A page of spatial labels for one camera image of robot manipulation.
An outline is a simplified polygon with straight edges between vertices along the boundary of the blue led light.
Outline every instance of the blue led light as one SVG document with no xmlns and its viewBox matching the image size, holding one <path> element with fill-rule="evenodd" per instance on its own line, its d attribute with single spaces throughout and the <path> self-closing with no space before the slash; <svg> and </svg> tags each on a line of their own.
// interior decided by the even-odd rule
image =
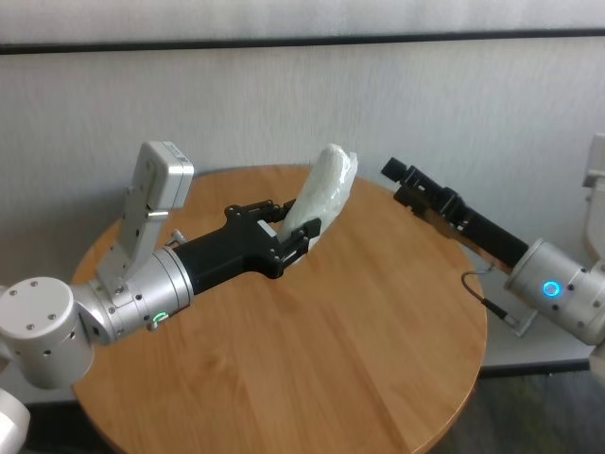
<svg viewBox="0 0 605 454">
<path fill-rule="evenodd" d="M 559 296 L 561 293 L 561 284 L 559 284 L 557 281 L 546 281 L 542 285 L 542 291 L 544 292 L 544 295 L 548 296 L 549 298 L 554 298 L 555 296 Z"/>
</svg>

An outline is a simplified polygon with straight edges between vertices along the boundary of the plastic bag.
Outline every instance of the plastic bag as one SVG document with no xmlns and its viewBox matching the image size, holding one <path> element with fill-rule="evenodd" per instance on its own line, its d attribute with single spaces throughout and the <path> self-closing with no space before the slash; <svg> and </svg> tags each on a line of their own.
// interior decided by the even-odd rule
<svg viewBox="0 0 605 454">
<path fill-rule="evenodd" d="M 308 220 L 321 219 L 320 236 L 311 238 L 309 249 L 321 238 L 340 214 L 357 173 L 357 156 L 338 145 L 330 144 L 313 166 L 296 202 L 287 214 L 278 233 L 280 241 L 290 236 Z"/>
</svg>

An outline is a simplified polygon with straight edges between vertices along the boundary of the round wooden table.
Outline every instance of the round wooden table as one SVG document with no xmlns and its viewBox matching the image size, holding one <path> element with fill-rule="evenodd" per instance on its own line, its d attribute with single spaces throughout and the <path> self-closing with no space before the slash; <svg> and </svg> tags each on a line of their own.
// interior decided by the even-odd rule
<svg viewBox="0 0 605 454">
<path fill-rule="evenodd" d="M 230 204 L 296 197 L 309 168 L 204 176 L 165 224 L 188 238 Z M 117 232 L 86 253 L 93 277 Z M 425 452 L 452 425 L 483 357 L 486 314 L 460 284 L 471 264 L 373 183 L 311 253 L 269 280 L 247 273 L 198 295 L 158 331 L 96 348 L 74 390 L 128 453 Z"/>
</svg>

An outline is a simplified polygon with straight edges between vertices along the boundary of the white wall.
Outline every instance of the white wall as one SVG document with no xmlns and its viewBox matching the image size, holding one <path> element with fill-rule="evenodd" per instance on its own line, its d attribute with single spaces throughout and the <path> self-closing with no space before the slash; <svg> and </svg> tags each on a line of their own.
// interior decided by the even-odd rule
<svg viewBox="0 0 605 454">
<path fill-rule="evenodd" d="M 393 36 L 600 28 L 601 0 L 3 0 L 0 43 Z"/>
<path fill-rule="evenodd" d="M 69 279 L 149 139 L 201 172 L 309 163 L 336 142 L 385 183 L 395 155 L 523 240 L 588 260 L 581 181 L 605 131 L 604 51 L 576 38 L 0 57 L 0 282 Z M 502 282 L 487 295 L 525 313 Z M 587 354 L 546 321 L 523 341 L 490 329 L 488 364 Z"/>
</svg>

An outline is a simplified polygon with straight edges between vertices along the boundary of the cable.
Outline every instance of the cable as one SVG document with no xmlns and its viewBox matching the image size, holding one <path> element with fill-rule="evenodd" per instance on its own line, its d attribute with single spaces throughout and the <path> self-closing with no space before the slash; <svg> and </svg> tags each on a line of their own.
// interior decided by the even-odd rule
<svg viewBox="0 0 605 454">
<path fill-rule="evenodd" d="M 462 281 L 462 285 L 464 286 L 464 288 L 466 288 L 466 290 L 471 295 L 473 295 L 475 298 L 477 298 L 477 300 L 481 304 L 483 304 L 488 310 L 490 310 L 498 319 L 502 320 L 507 325 L 512 326 L 513 328 L 516 328 L 517 326 L 519 326 L 519 321 L 517 319 L 515 319 L 514 317 L 509 315 L 509 312 L 504 310 L 502 307 L 500 307 L 496 303 L 479 295 L 466 282 L 466 278 L 470 275 L 487 274 L 488 272 L 490 272 L 492 270 L 493 270 L 493 265 L 490 265 L 489 268 L 487 268 L 486 270 L 482 270 L 482 271 L 466 271 L 460 276 L 460 280 Z"/>
</svg>

